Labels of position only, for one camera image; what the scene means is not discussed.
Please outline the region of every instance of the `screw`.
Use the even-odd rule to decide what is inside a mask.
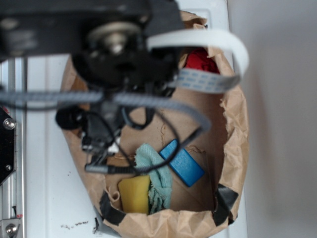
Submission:
[[[3,126],[7,130],[13,130],[15,128],[15,121],[12,118],[7,118],[4,120]]]
[[[4,30],[13,30],[19,25],[18,20],[14,18],[5,18],[0,22],[0,26]]]
[[[7,166],[5,167],[5,169],[6,169],[7,171],[10,171],[10,170],[12,170],[12,166],[11,166],[11,165],[7,165]]]
[[[126,42],[126,36],[119,32],[114,32],[104,39],[105,47],[115,56],[123,52]]]
[[[18,231],[18,228],[14,224],[9,224],[6,226],[5,231],[9,237],[14,237]]]

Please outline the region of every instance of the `red cloth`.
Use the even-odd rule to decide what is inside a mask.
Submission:
[[[207,51],[204,48],[197,48],[188,55],[185,68],[220,74],[216,63],[208,58]]]

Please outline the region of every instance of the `ribbon cable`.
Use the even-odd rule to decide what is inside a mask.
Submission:
[[[244,44],[232,33],[220,29],[186,29],[151,36],[148,50],[164,47],[217,47],[229,50],[235,58],[238,74],[222,76],[196,69],[183,68],[169,87],[182,87],[194,91],[219,94],[235,87],[243,78],[248,66],[249,55]]]

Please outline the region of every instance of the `yellow sponge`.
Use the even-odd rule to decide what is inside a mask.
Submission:
[[[125,178],[119,184],[123,211],[149,214],[150,176]]]

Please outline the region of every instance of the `green cloth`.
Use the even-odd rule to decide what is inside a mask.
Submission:
[[[136,151],[136,168],[160,164],[164,159],[149,144],[143,144]],[[167,166],[149,172],[151,186],[149,189],[150,214],[170,207],[173,178]]]

